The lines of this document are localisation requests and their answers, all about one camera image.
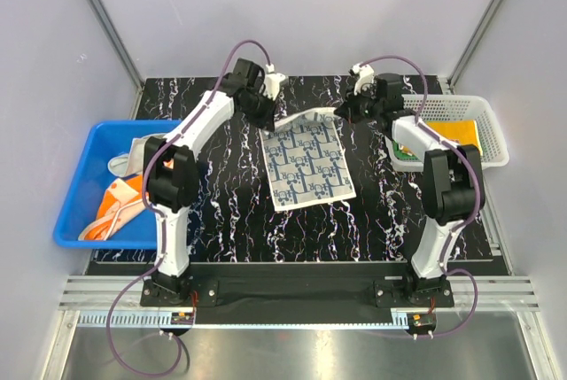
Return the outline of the green microfiber towel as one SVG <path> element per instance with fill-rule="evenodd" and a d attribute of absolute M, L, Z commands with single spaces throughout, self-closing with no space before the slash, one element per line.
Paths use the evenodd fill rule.
<path fill-rule="evenodd" d="M 426 124 L 438 134 L 456 144 L 473 144 L 480 155 L 483 149 L 479 140 L 478 125 L 474 120 L 427 121 Z M 415 155 L 405 146 L 393 143 L 392 148 L 398 159 L 416 161 Z"/>

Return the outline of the blue white patterned towel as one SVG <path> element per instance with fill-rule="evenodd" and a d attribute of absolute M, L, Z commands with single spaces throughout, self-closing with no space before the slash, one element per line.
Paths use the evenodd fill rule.
<path fill-rule="evenodd" d="M 317 107 L 262 132 L 261 149 L 274 209 L 331 204 L 356 196 L 332 107 Z"/>

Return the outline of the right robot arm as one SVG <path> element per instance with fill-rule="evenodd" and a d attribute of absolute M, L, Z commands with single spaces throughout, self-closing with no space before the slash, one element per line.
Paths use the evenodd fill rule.
<path fill-rule="evenodd" d="M 477 146 L 437 133 L 404 105 L 398 74 L 375 74 L 370 66 L 350 70 L 354 85 L 335 114 L 351 123 L 375 122 L 391 141 L 407 147 L 423 164 L 422 238 L 401 280 L 401 296 L 413 306 L 440 299 L 447 287 L 447 262 L 456 238 L 485 203 Z"/>

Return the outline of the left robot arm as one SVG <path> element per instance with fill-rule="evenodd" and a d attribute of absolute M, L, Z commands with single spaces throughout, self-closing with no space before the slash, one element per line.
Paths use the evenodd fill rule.
<path fill-rule="evenodd" d="M 256 128 L 274 131 L 276 99 L 286 81 L 273 65 L 240 58 L 176 128 L 145 143 L 142 197 L 157 225 L 157 257 L 145 285 L 171 305 L 184 304 L 191 294 L 186 241 L 189 209 L 200 186 L 199 153 L 237 112 Z"/>

